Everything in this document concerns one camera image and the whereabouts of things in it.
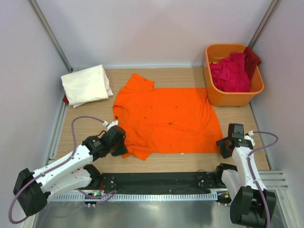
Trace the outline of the orange t shirt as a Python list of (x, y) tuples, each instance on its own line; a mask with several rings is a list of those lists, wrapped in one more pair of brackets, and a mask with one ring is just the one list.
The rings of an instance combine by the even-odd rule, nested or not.
[(126, 132), (123, 158), (153, 153), (219, 153), (222, 130), (205, 88), (156, 88), (133, 74), (113, 105)]

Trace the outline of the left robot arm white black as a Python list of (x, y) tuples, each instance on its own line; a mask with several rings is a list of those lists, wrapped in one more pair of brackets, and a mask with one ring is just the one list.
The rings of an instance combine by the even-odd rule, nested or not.
[(80, 188), (96, 190), (102, 175), (92, 163), (109, 153), (126, 154), (125, 137), (123, 128), (112, 125), (101, 137), (89, 136), (74, 151), (50, 165), (34, 171), (25, 168), (17, 176), (13, 201), (18, 202), (29, 217), (63, 193)]

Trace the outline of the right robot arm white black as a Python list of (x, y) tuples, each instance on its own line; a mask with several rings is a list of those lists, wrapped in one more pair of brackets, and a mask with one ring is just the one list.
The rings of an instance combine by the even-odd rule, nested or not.
[(276, 195), (267, 190), (255, 163), (254, 131), (246, 133), (244, 126), (232, 123), (227, 137), (216, 142), (221, 156), (231, 157), (235, 165), (221, 163), (216, 168), (214, 182), (227, 188), (231, 198), (230, 220), (247, 228), (270, 227), (276, 206)]

